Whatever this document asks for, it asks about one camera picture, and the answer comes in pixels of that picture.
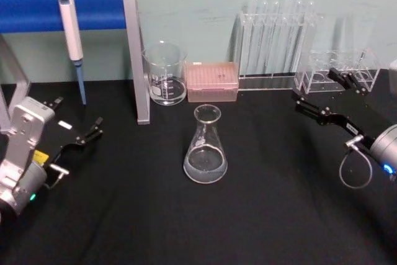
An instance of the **metal bracket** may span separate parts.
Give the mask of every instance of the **metal bracket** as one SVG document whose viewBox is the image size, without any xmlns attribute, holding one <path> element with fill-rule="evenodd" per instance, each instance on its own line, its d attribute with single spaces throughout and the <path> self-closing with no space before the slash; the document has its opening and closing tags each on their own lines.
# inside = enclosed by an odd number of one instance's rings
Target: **metal bracket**
<svg viewBox="0 0 397 265">
<path fill-rule="evenodd" d="M 14 107 L 27 96 L 30 88 L 30 81 L 18 63 L 14 52 L 8 46 L 2 35 L 0 35 L 0 58 L 10 69 L 17 83 L 8 108 L 4 94 L 0 88 L 0 133 L 7 133 L 11 128 L 11 118 L 14 112 Z"/>
<path fill-rule="evenodd" d="M 150 96 L 143 71 L 141 32 L 136 0 L 123 0 L 138 124 L 150 123 Z"/>
</svg>

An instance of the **glass beaker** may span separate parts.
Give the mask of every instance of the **glass beaker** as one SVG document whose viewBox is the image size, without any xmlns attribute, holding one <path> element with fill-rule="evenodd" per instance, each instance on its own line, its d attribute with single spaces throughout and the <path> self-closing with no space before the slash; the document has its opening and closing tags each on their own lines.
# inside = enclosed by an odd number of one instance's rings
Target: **glass beaker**
<svg viewBox="0 0 397 265">
<path fill-rule="evenodd" d="M 182 79 L 186 52 L 177 45 L 160 42 L 142 51 L 148 64 L 150 98 L 157 104 L 171 106 L 186 97 Z"/>
<path fill-rule="evenodd" d="M 194 110 L 197 129 L 184 161 L 184 171 L 198 183 L 213 183 L 225 175 L 228 162 L 216 130 L 221 110 L 204 104 Z"/>
</svg>

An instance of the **micropipette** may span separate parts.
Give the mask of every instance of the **micropipette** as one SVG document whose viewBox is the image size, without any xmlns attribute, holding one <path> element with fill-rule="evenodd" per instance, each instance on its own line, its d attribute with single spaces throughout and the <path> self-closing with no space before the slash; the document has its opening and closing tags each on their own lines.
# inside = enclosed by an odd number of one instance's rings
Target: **micropipette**
<svg viewBox="0 0 397 265">
<path fill-rule="evenodd" d="M 68 46 L 70 60 L 76 67 L 79 81 L 80 95 L 83 105 L 86 105 L 86 92 L 84 90 L 83 78 L 83 50 L 77 22 L 76 6 L 74 0 L 58 0 L 60 6 L 63 30 L 65 31 L 66 44 Z"/>
</svg>

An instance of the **blue bar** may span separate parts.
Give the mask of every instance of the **blue bar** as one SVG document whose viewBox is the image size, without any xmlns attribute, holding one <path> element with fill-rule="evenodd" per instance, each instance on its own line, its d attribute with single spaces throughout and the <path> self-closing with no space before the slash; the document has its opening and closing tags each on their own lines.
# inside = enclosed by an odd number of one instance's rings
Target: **blue bar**
<svg viewBox="0 0 397 265">
<path fill-rule="evenodd" d="M 74 0 L 80 30 L 125 29 L 123 0 Z M 63 31 L 58 0 L 0 0 L 0 34 Z"/>
</svg>

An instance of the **test tube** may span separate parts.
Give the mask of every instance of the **test tube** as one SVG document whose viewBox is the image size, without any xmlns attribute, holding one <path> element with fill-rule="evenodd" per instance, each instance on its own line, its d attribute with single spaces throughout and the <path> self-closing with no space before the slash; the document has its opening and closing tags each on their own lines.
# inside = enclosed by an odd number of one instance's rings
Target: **test tube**
<svg viewBox="0 0 397 265">
<path fill-rule="evenodd" d="M 303 4 L 301 1 L 297 1 L 293 15 L 291 16 L 290 19 L 292 24 L 291 24 L 290 36 L 288 38 L 288 48 L 285 59 L 285 65 L 284 65 L 284 73 L 289 73 L 292 70 L 292 58 L 296 50 L 299 29 L 301 28 L 301 24 L 303 22 L 303 16 L 304 16 Z"/>
<path fill-rule="evenodd" d="M 244 14 L 240 13 L 236 17 L 236 41 L 234 43 L 233 62 L 239 66 L 241 59 L 241 47 L 243 43 L 243 22 Z"/>
<path fill-rule="evenodd" d="M 251 44 L 249 47 L 248 67 L 246 74 L 257 74 L 258 55 L 261 49 L 264 17 L 267 12 L 267 2 L 263 1 L 256 9 L 254 26 L 252 28 Z"/>
<path fill-rule="evenodd" d="M 275 65 L 273 73 L 283 73 L 288 50 L 288 37 L 291 31 L 290 18 L 294 10 L 294 0 L 285 0 L 282 18 L 280 20 L 280 34 L 277 41 Z"/>
<path fill-rule="evenodd" d="M 279 16 L 280 3 L 274 1 L 270 13 L 265 18 L 265 28 L 262 34 L 261 51 L 258 58 L 258 68 L 261 73 L 266 74 L 269 69 L 269 58 L 272 50 L 273 37 L 276 27 L 276 21 Z"/>
<path fill-rule="evenodd" d="M 310 51 L 310 49 L 304 49 L 305 47 L 304 42 L 306 42 L 307 45 L 311 45 L 311 43 L 313 42 L 314 35 L 316 33 L 316 31 L 314 30 L 314 25 L 315 25 L 314 22 L 316 22 L 314 16 L 314 2 L 310 1 L 306 5 L 305 15 L 303 16 L 303 22 L 302 22 L 303 25 L 300 29 L 296 50 L 293 56 L 292 73 L 295 73 L 298 69 L 298 64 L 301 58 L 302 51 L 306 51 L 306 52 Z"/>
<path fill-rule="evenodd" d="M 240 74 L 245 76 L 247 74 L 249 45 L 251 42 L 253 14 L 256 12 L 257 0 L 249 0 L 247 12 L 244 15 L 243 21 L 243 46 L 241 48 L 240 59 Z"/>
</svg>

